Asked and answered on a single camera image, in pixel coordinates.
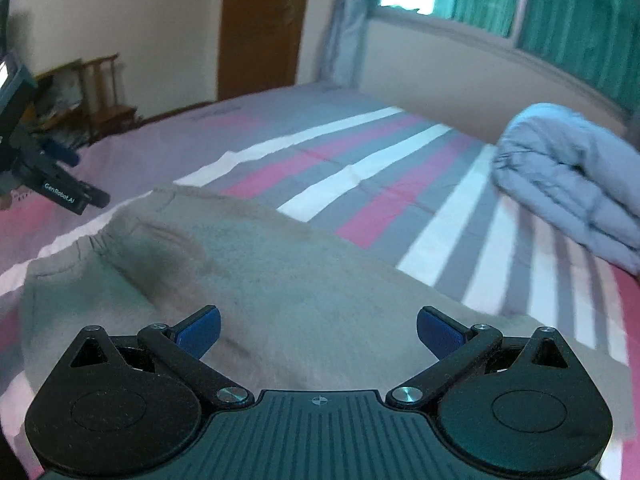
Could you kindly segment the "striped pink grey bed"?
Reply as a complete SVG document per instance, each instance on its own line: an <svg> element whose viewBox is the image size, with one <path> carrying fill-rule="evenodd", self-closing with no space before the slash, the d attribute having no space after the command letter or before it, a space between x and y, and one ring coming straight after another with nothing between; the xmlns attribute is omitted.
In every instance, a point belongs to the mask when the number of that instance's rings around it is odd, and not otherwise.
<svg viewBox="0 0 640 480"><path fill-rule="evenodd" d="M186 112L84 148L123 204L164 184L256 200L335 233L467 307L533 316L639 371L634 278L501 195L492 145L326 84Z"/></svg>

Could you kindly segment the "brown wooden door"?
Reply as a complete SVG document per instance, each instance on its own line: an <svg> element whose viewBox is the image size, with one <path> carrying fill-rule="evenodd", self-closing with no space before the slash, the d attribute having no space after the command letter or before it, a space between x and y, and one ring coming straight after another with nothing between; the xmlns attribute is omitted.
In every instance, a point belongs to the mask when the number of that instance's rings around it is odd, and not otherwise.
<svg viewBox="0 0 640 480"><path fill-rule="evenodd" d="M307 0L222 0L217 98L295 84Z"/></svg>

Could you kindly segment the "window with green curtain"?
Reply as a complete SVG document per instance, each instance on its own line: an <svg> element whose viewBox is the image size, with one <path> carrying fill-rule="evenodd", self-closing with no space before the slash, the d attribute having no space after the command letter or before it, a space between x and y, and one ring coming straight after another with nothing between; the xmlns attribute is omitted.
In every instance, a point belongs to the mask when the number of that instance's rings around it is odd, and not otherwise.
<svg viewBox="0 0 640 480"><path fill-rule="evenodd" d="M615 105L639 105L639 0L378 0L512 41Z"/></svg>

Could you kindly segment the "folded light blue duvet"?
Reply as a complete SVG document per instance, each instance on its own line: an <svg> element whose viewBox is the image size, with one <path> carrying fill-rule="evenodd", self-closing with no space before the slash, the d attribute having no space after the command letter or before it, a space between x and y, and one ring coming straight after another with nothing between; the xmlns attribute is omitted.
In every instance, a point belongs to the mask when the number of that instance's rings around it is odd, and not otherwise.
<svg viewBox="0 0 640 480"><path fill-rule="evenodd" d="M537 103L506 125L495 185L593 255L639 274L639 151L568 107Z"/></svg>

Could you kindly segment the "grey fleece pants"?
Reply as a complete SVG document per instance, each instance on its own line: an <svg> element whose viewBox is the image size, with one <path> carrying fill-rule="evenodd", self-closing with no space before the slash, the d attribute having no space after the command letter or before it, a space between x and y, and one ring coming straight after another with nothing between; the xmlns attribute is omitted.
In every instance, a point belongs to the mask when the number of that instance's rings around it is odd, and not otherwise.
<svg viewBox="0 0 640 480"><path fill-rule="evenodd" d="M201 358L253 393L213 406L137 341L205 306ZM431 306L501 347L423 408L386 393L437 362ZM340 238L165 188L33 261L20 305L48 479L597 479L636 431L631 374L529 316L475 312Z"/></svg>

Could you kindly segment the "wooden chair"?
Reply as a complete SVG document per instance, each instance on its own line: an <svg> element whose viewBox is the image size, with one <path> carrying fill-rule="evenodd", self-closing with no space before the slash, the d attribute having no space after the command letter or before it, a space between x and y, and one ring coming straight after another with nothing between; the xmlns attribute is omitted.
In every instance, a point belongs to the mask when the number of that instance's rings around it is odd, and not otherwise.
<svg viewBox="0 0 640 480"><path fill-rule="evenodd" d="M116 82L114 53L82 63L82 71L93 91L94 107L89 112L92 137L99 141L114 133L121 133L136 123L137 109L120 102Z"/></svg>

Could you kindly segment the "wooden shelf cabinet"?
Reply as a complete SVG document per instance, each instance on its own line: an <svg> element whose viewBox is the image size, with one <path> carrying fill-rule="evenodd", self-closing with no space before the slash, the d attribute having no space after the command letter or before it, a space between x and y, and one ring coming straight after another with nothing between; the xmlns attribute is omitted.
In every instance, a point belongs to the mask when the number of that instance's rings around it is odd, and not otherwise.
<svg viewBox="0 0 640 480"><path fill-rule="evenodd" d="M68 148L88 145L92 127L81 59L41 72L35 82L36 94L22 118L27 130Z"/></svg>

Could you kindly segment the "left grey curtain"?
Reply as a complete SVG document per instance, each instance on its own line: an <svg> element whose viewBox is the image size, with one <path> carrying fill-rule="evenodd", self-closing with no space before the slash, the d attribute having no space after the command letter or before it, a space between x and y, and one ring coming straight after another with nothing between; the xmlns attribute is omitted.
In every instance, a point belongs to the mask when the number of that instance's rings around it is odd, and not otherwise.
<svg viewBox="0 0 640 480"><path fill-rule="evenodd" d="M321 80L356 87L368 21L377 5L378 0L333 0L319 63Z"/></svg>

